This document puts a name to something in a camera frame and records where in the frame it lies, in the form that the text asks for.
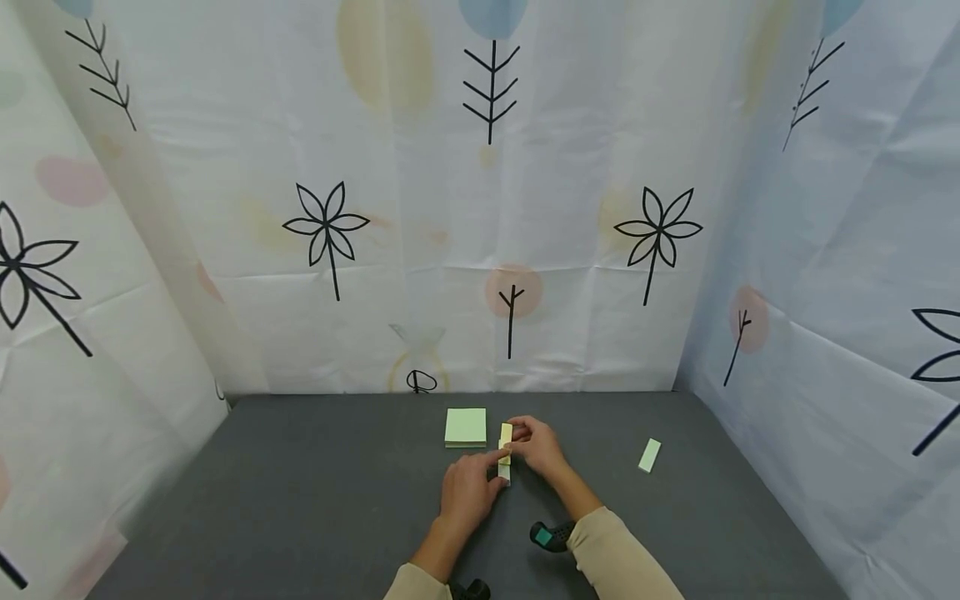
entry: black branch drawing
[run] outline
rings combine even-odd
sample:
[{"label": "black branch drawing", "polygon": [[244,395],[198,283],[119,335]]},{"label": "black branch drawing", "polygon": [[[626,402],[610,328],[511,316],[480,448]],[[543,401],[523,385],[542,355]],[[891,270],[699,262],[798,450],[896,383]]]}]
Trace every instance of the black branch drawing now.
[{"label": "black branch drawing", "polygon": [[510,360],[514,357],[514,306],[516,306],[516,299],[519,298],[523,292],[526,290],[516,290],[516,285],[510,286],[510,297],[507,298],[503,292],[497,292],[500,295],[500,299],[507,304],[507,308],[510,309],[510,317],[507,321],[507,360]]},{"label": "black branch drawing", "polygon": [[413,369],[407,373],[407,387],[414,394],[429,394],[437,389],[437,380],[430,373]]},{"label": "black branch drawing", "polygon": [[0,317],[13,331],[23,322],[30,298],[35,298],[70,335],[87,356],[93,356],[47,294],[64,300],[79,300],[69,283],[47,270],[67,257],[78,242],[46,240],[23,245],[23,228],[6,202],[0,202]]},{"label": "black branch drawing", "polygon": [[[303,212],[306,213],[307,218],[291,219],[283,224],[283,228],[299,235],[310,236],[309,259],[311,267],[320,262],[320,259],[324,257],[324,252],[329,255],[330,272],[333,275],[333,292],[339,302],[340,285],[337,283],[337,264],[333,259],[333,251],[339,252],[349,260],[356,260],[353,254],[353,246],[347,239],[346,232],[360,229],[369,223],[370,219],[344,212],[347,187],[343,181],[330,191],[325,203],[321,203],[310,190],[299,183],[297,184],[297,194],[300,196],[300,205],[303,207]],[[304,194],[310,198],[310,202],[304,199]]]},{"label": "black branch drawing", "polygon": [[20,574],[20,571],[16,570],[16,567],[7,560],[7,557],[5,557],[2,552],[0,552],[0,570],[10,578],[15,586],[20,589],[27,588],[27,580]]},{"label": "black branch drawing", "polygon": [[727,382],[730,381],[730,373],[733,372],[733,363],[736,361],[736,354],[740,351],[740,342],[743,341],[743,330],[747,328],[747,325],[753,323],[747,319],[747,310],[738,310],[736,311],[736,319],[739,326],[739,332],[736,335],[736,347],[733,349],[733,358],[730,359],[730,368],[727,369],[727,376],[723,380],[723,387],[727,387]]},{"label": "black branch drawing", "polygon": [[91,87],[90,91],[122,108],[124,112],[127,113],[127,118],[130,119],[130,126],[133,127],[134,131],[136,131],[136,124],[133,122],[133,117],[130,114],[130,86],[126,85],[126,94],[120,91],[120,59],[114,61],[113,69],[111,70],[107,64],[107,59],[104,58],[104,48],[107,46],[107,23],[104,23],[101,26],[100,39],[97,39],[96,34],[93,33],[93,27],[90,25],[90,19],[84,19],[84,22],[86,23],[87,32],[90,33],[90,41],[87,41],[69,31],[64,31],[64,33],[66,33],[72,39],[79,41],[86,48],[89,48],[97,54],[97,57],[100,59],[100,64],[104,67],[104,73],[101,73],[97,69],[91,69],[85,64],[81,64],[80,68],[90,75],[93,75],[97,79],[102,80],[104,83],[112,85],[113,92],[116,94],[116,98],[105,94],[96,87]]},{"label": "black branch drawing", "polygon": [[660,198],[649,187],[643,188],[643,216],[645,220],[624,221],[613,228],[630,237],[639,238],[630,252],[627,266],[632,267],[650,257],[650,272],[647,275],[647,290],[643,294],[643,305],[650,298],[650,283],[654,278],[654,266],[657,255],[671,268],[677,265],[677,244],[674,240],[692,237],[703,230],[703,226],[692,221],[681,221],[693,199],[693,188],[686,190],[667,209],[663,210]]},{"label": "black branch drawing", "polygon": [[510,53],[510,56],[507,57],[507,58],[506,58],[503,62],[501,62],[500,64],[497,64],[497,63],[496,63],[496,40],[493,40],[493,41],[492,41],[492,50],[491,50],[491,56],[490,56],[490,64],[487,64],[485,61],[483,61],[482,59],[480,59],[478,56],[476,56],[475,54],[473,54],[472,52],[470,52],[470,50],[467,50],[467,49],[464,50],[464,52],[467,53],[467,56],[469,56],[470,58],[476,60],[483,68],[487,69],[487,71],[490,73],[490,92],[489,92],[489,93],[482,91],[482,90],[481,90],[479,87],[477,87],[476,85],[473,85],[473,84],[471,84],[470,82],[464,80],[464,85],[465,85],[466,87],[468,87],[470,90],[472,90],[472,91],[473,91],[474,93],[476,93],[478,96],[480,96],[481,98],[483,98],[484,100],[487,101],[487,114],[484,114],[483,112],[477,110],[476,108],[472,107],[470,104],[468,104],[468,103],[466,103],[466,102],[464,102],[464,107],[466,107],[467,110],[469,110],[469,111],[472,112],[473,114],[477,115],[478,117],[480,117],[481,119],[483,119],[483,120],[487,123],[487,145],[488,145],[488,146],[490,146],[491,144],[493,144],[493,124],[496,123],[497,121],[499,121],[500,118],[501,118],[503,115],[507,114],[507,112],[509,112],[510,109],[513,108],[513,107],[516,105],[516,100],[514,100],[513,102],[511,102],[509,106],[507,106],[506,108],[504,108],[503,110],[501,110],[501,111],[499,112],[499,114],[497,114],[496,116],[493,116],[493,107],[494,107],[494,105],[497,103],[497,101],[499,101],[499,100],[502,99],[505,95],[507,95],[507,92],[509,92],[510,89],[514,86],[514,84],[515,84],[517,81],[519,81],[519,78],[514,77],[514,80],[513,80],[513,81],[511,81],[505,88],[503,88],[503,89],[500,91],[500,93],[497,93],[497,92],[496,92],[496,74],[500,71],[500,69],[502,69],[503,67],[507,66],[507,64],[508,64],[511,60],[514,59],[514,56],[516,56],[516,52],[517,52],[519,49],[520,49],[520,47],[517,46],[517,48],[515,48],[512,53]]},{"label": "black branch drawing", "polygon": [[813,89],[811,89],[810,91],[806,91],[806,89],[810,85],[810,77],[813,75],[813,73],[817,69],[819,69],[821,66],[824,65],[824,62],[827,62],[827,60],[829,60],[830,57],[836,54],[838,50],[843,48],[844,44],[846,43],[847,42],[845,41],[841,41],[839,44],[837,44],[835,48],[833,48],[833,50],[830,50],[829,52],[827,52],[827,55],[821,59],[820,52],[824,48],[824,39],[821,37],[820,44],[817,46],[817,49],[811,53],[811,55],[813,56],[813,60],[810,62],[810,66],[806,68],[806,81],[804,81],[804,84],[800,86],[800,97],[797,99],[797,105],[793,107],[793,116],[790,118],[790,131],[787,132],[786,141],[783,142],[783,150],[782,150],[783,152],[786,152],[786,145],[790,143],[790,135],[793,134],[793,128],[800,125],[801,121],[803,121],[806,117],[810,116],[811,114],[813,114],[814,112],[820,109],[820,105],[817,105],[816,107],[811,108],[810,110],[808,110],[798,118],[797,115],[800,114],[801,107],[804,104],[806,104],[806,101],[809,100],[814,94],[816,94],[818,91],[820,91],[821,89],[826,87],[827,84],[830,83],[830,80],[826,80],[822,84],[819,84]]},{"label": "black branch drawing", "polygon": [[[945,331],[942,326],[936,325],[930,320],[931,315],[937,315],[938,317],[946,317],[945,320],[941,321],[942,324],[949,322],[956,326],[956,331],[960,332],[960,312],[946,310],[945,308],[914,308],[914,316],[923,323],[927,329],[933,331],[940,337],[945,340],[951,341],[954,344],[960,344],[960,335],[954,335]],[[944,352],[939,356],[934,356],[930,360],[923,363],[912,375],[911,379],[917,381],[927,381],[934,383],[949,383],[954,381],[960,381],[960,349],[951,350],[949,352]],[[941,373],[935,374],[931,373],[930,370],[934,367],[941,365],[942,363],[954,363],[954,367],[957,368],[956,374],[950,373]],[[926,435],[926,437],[917,444],[917,447],[913,449],[914,456],[920,456],[924,453],[924,450],[931,445],[934,440],[936,440],[940,434],[947,430],[950,427],[950,424],[960,416],[960,403],[953,407],[951,410],[937,425]]]}]

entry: curtain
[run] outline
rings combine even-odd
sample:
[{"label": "curtain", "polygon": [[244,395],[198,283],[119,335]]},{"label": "curtain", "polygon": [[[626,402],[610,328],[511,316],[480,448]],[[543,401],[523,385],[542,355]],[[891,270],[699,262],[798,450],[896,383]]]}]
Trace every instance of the curtain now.
[{"label": "curtain", "polygon": [[0,132],[0,597],[82,598],[227,408],[7,2]]},{"label": "curtain", "polygon": [[84,597],[226,395],[678,369],[853,597],[949,597],[958,17],[0,0],[0,597]]},{"label": "curtain", "polygon": [[960,5],[797,8],[679,382],[852,598],[952,598]]}]

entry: wrist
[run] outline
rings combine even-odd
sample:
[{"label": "wrist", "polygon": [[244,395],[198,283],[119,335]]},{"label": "wrist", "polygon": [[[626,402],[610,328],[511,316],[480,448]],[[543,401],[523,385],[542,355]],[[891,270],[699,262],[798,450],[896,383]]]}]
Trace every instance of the wrist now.
[{"label": "wrist", "polygon": [[468,531],[467,527],[456,520],[440,515],[430,524],[429,535],[447,547],[462,548],[472,533],[472,530]]}]

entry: light green sticky note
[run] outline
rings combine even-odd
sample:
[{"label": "light green sticky note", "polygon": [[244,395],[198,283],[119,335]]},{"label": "light green sticky note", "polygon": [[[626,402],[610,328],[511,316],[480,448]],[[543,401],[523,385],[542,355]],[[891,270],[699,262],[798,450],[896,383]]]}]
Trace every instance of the light green sticky note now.
[{"label": "light green sticky note", "polygon": [[654,467],[654,461],[657,460],[657,454],[660,453],[660,442],[650,438],[647,442],[647,449],[643,450],[643,456],[640,457],[639,467],[650,472]]},{"label": "light green sticky note", "polygon": [[446,447],[487,447],[486,408],[448,408],[446,410]]}]

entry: flower drawing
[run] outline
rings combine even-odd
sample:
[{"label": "flower drawing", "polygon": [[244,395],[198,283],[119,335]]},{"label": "flower drawing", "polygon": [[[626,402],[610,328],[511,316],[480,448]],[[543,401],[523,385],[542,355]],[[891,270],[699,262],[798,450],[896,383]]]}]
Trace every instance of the flower drawing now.
[{"label": "flower drawing", "polygon": [[[960,345],[960,313],[945,308],[914,308],[913,314],[930,331],[949,342]],[[914,371],[910,378],[933,383],[960,381],[960,348],[934,356]],[[953,410],[917,444],[913,455],[920,456],[957,417],[960,417],[960,404],[954,406]]]},{"label": "flower drawing", "polygon": [[333,275],[333,292],[340,301],[340,286],[337,283],[337,265],[333,258],[333,251],[339,252],[349,260],[355,260],[353,246],[347,239],[347,231],[356,231],[370,222],[370,219],[360,215],[344,212],[344,201],[347,188],[341,181],[326,202],[313,195],[307,188],[297,184],[297,194],[300,196],[300,205],[306,218],[291,219],[283,224],[283,228],[310,236],[310,266],[316,265],[324,257],[324,252],[330,259],[330,272]]},{"label": "flower drawing", "polygon": [[690,207],[690,201],[693,199],[693,188],[683,192],[677,200],[663,210],[663,204],[660,198],[649,187],[643,188],[643,216],[646,218],[633,221],[624,221],[613,228],[628,235],[638,238],[636,245],[627,266],[632,267],[642,260],[650,258],[650,273],[647,276],[647,290],[643,294],[643,305],[647,305],[650,298],[650,282],[654,277],[654,266],[657,264],[657,256],[670,267],[677,265],[677,244],[674,240],[692,237],[703,230],[703,226],[697,225],[692,221],[681,221],[680,219]]},{"label": "flower drawing", "polygon": [[53,315],[87,356],[90,348],[63,318],[47,295],[79,300],[77,290],[48,268],[67,257],[78,242],[46,240],[24,246],[23,228],[10,206],[0,202],[0,317],[11,330],[23,322],[30,299],[34,298]]}]

